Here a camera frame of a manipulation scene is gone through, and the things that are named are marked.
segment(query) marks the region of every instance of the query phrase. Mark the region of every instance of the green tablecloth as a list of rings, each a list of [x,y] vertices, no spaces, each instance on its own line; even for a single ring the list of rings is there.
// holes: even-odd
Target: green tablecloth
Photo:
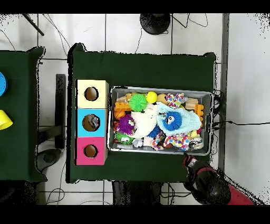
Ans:
[[[0,72],[8,90],[0,110],[13,125],[0,130],[0,180],[46,181],[35,166],[37,143],[37,61],[44,48],[28,52],[0,51]]]
[[[104,166],[74,165],[75,80],[106,80],[111,86],[133,86],[213,92],[213,53],[195,55],[121,54],[85,52],[81,43],[71,47],[69,62],[69,103],[66,180],[132,180],[185,182],[183,155],[109,151]],[[198,156],[209,162],[210,155]]]

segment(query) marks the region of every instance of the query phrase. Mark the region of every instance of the purple stuffed toy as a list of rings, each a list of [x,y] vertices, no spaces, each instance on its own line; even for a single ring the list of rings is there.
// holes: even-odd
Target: purple stuffed toy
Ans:
[[[132,135],[135,123],[130,114],[120,117],[118,131],[127,135]]]

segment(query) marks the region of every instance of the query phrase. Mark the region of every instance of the green spiky ball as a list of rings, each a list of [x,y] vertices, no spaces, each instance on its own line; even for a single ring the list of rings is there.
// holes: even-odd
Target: green spiky ball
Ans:
[[[134,94],[129,101],[130,108],[135,112],[143,111],[147,106],[147,100],[143,94]]]
[[[117,132],[115,137],[117,138],[117,140],[120,143],[122,143],[124,145],[130,145],[132,143],[132,141],[134,140],[134,138],[129,137],[128,135],[120,133],[120,132]]]

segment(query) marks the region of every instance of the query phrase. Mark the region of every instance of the round hole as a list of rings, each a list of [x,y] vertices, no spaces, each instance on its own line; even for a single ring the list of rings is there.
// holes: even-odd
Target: round hole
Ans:
[[[94,158],[98,154],[98,149],[94,145],[88,145],[83,149],[83,153],[89,158]]]
[[[100,126],[100,119],[95,114],[86,115],[82,120],[82,126],[88,132],[94,132]]]
[[[95,87],[88,87],[84,91],[84,97],[88,101],[95,101],[99,97],[99,92],[98,92],[98,90]]]

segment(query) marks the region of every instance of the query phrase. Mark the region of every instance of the plastic bin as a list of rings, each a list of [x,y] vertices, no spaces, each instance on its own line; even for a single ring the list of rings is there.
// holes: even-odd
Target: plastic bin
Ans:
[[[212,123],[213,123],[213,107],[214,98],[211,92],[202,91],[186,91],[186,90],[172,90],[172,89],[152,89],[152,88],[139,88],[139,87],[112,87],[110,90],[110,106],[109,106],[109,119],[108,119],[108,148],[112,151],[121,152],[137,152],[137,153],[161,153],[161,154],[184,154],[183,151],[178,151],[176,147],[165,148],[164,150],[155,151],[150,146],[144,146],[140,148],[132,147],[132,149],[122,148],[124,145],[119,143],[114,143],[114,132],[113,132],[113,109],[114,103],[117,98],[125,96],[129,92],[137,92],[140,94],[146,94],[148,91],[154,91],[157,94],[177,94],[184,93],[184,96],[198,99],[199,104],[203,104],[204,115],[202,121],[202,130],[200,136],[204,140],[203,148],[193,151],[185,151],[192,155],[207,155],[211,150],[211,133],[212,133]]]

